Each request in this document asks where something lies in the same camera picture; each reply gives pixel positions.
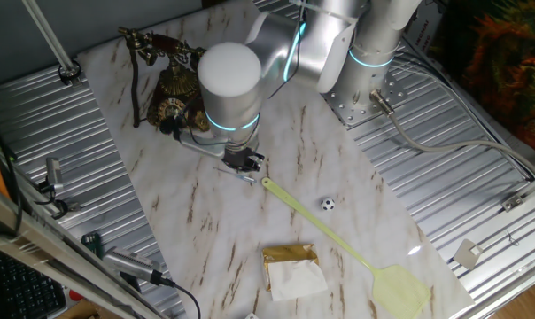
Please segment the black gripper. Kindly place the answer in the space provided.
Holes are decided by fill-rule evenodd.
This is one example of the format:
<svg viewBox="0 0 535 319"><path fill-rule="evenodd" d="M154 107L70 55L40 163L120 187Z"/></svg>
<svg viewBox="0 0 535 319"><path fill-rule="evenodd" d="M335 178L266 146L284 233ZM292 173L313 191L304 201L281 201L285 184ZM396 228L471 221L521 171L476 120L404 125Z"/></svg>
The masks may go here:
<svg viewBox="0 0 535 319"><path fill-rule="evenodd" d="M262 163L256 161L264 160L264 155L253 152L250 148L245 148L240 151L226 149L222 162L227 167L236 171L258 172L261 169Z"/></svg>

